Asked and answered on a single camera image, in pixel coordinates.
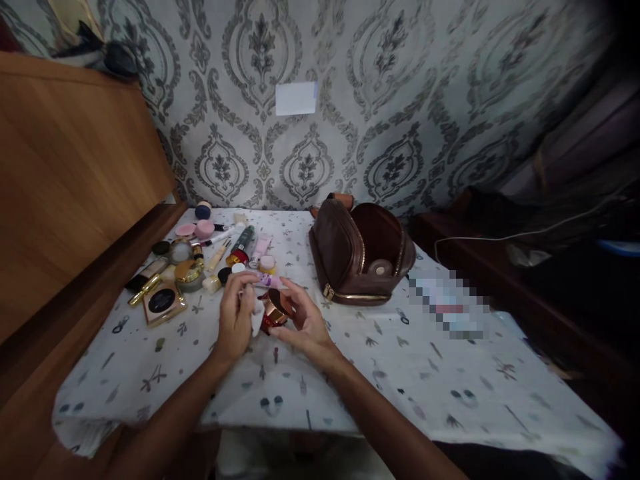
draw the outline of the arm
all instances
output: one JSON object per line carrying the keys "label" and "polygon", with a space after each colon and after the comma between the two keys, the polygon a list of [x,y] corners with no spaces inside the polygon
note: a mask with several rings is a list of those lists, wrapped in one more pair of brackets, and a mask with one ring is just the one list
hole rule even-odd
{"label": "arm", "polygon": [[323,370],[360,431],[398,479],[465,479],[447,456],[394,408],[331,341],[322,314],[307,292],[282,277],[298,331],[274,328],[274,337],[298,348]]}
{"label": "arm", "polygon": [[[211,395],[249,344],[255,300],[252,283],[256,281],[258,278],[250,273],[229,277],[220,304],[220,327],[213,352],[112,461],[105,478],[161,478],[193,432]],[[239,305],[238,292],[242,288],[245,292]]]}

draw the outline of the wooden furniture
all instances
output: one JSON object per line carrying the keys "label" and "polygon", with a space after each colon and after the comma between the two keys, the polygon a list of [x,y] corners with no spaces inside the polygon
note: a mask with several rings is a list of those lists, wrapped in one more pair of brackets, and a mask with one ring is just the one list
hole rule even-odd
{"label": "wooden furniture", "polygon": [[0,53],[0,145],[0,477],[97,478],[118,435],[74,456],[53,401],[186,206],[137,84]]}
{"label": "wooden furniture", "polygon": [[[454,208],[461,207],[460,202]],[[424,213],[409,225],[411,238],[430,256],[433,245],[446,237],[476,237],[464,226],[459,212]],[[633,434],[637,425],[636,369],[610,346],[582,329],[570,315],[521,280],[509,262],[506,242],[447,240],[438,244],[438,258],[458,278],[469,281],[478,295],[490,297],[495,306],[510,312],[534,345],[552,357],[575,365],[583,377],[569,386],[622,437]]]}
{"label": "wooden furniture", "polygon": [[0,342],[175,188],[137,85],[0,53]]}

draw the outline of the hand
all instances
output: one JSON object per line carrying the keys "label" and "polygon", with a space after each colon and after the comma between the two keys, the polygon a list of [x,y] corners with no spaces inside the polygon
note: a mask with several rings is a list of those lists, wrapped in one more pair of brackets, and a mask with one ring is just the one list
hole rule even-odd
{"label": "hand", "polygon": [[[253,283],[259,279],[251,272],[232,273],[220,303],[218,340],[212,355],[234,364],[247,350],[251,339],[251,312],[255,302]],[[242,300],[238,294],[242,291]]]}
{"label": "hand", "polygon": [[280,277],[280,280],[288,288],[281,292],[295,309],[292,320],[298,331],[276,327],[269,329],[269,334],[301,350],[314,365],[328,369],[336,359],[342,358],[342,354],[329,336],[320,309],[300,285],[286,277]]}

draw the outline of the table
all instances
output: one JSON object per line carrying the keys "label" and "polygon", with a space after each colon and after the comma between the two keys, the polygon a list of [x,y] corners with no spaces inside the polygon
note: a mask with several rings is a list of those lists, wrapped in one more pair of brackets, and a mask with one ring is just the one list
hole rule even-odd
{"label": "table", "polygon": [[[606,476],[621,446],[618,436],[420,248],[410,277],[422,297],[403,279],[384,305],[338,305],[324,299],[317,283],[308,212],[216,209],[213,219],[230,224],[239,211],[257,233],[274,235],[269,252],[279,274],[308,290],[345,356],[429,438],[536,450],[592,478]],[[190,209],[179,223],[194,220]],[[216,249],[205,248],[205,261]],[[143,308],[130,308],[124,291],[60,387],[52,422],[62,444],[92,456],[119,423],[148,420],[208,356],[222,294],[187,293],[186,312],[147,329]],[[464,305],[465,312],[435,307],[446,304]],[[304,355],[262,333],[199,426],[358,432],[335,390]]]}

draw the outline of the white paper note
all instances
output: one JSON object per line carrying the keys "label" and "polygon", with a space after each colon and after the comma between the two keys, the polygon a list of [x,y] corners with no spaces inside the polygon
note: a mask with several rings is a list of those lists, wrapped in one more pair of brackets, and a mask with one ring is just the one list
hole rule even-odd
{"label": "white paper note", "polygon": [[275,86],[275,114],[315,113],[318,82],[282,83]]}

